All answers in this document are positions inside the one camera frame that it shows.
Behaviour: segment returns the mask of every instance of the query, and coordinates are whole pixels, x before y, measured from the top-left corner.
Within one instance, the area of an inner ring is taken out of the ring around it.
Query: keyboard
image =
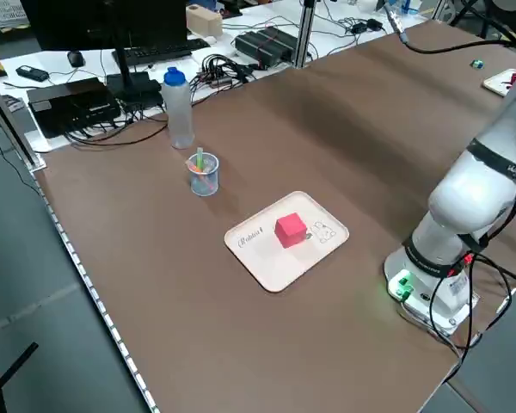
[[[173,60],[189,56],[193,50],[204,49],[210,47],[202,39],[191,39],[186,43],[171,46],[156,46],[156,47],[134,47],[126,49],[126,62],[128,66],[134,65],[149,65],[165,60]],[[119,63],[117,53],[113,51],[114,61]]]

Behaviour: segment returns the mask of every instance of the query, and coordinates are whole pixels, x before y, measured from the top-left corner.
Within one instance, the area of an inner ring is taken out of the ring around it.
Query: water bottle
[[[169,114],[169,135],[172,146],[186,149],[193,144],[191,91],[183,72],[169,67],[164,74],[163,99]]]

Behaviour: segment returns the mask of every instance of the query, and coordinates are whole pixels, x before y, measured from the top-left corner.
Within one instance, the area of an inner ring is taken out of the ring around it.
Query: metal post
[[[311,25],[316,10],[316,0],[304,0],[302,17],[300,18],[300,31],[294,53],[294,67],[302,69],[308,57],[308,45],[310,44]]]
[[[5,105],[3,98],[0,96],[0,127],[8,137],[11,144],[21,157],[22,161],[27,165],[30,171],[39,170],[46,166],[40,156],[34,153],[33,148],[28,143],[25,134],[17,126],[14,118]]]
[[[436,8],[432,13],[432,20],[438,20],[441,16],[441,13],[445,9],[445,5],[447,4],[447,0],[438,0],[438,4],[436,4]]]

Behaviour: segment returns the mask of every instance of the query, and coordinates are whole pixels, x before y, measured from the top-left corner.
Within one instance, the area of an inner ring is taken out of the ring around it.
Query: brown tabletop
[[[475,39],[436,22],[408,33],[425,48]],[[46,155],[40,182],[161,411],[417,411],[455,358],[397,315],[382,264],[501,104],[482,80],[513,66],[498,46],[422,56],[387,36],[213,97],[194,110],[196,144],[220,158],[206,199],[187,185],[194,148],[167,133]],[[267,293],[224,234],[295,190],[350,239]],[[488,253],[516,271],[516,223]],[[485,324],[504,291],[477,273]]]

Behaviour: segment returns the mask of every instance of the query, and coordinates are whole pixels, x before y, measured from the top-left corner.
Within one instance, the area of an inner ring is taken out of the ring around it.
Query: gray floor
[[[10,413],[148,411],[43,201],[0,157],[0,371],[32,341],[40,348],[4,388]]]

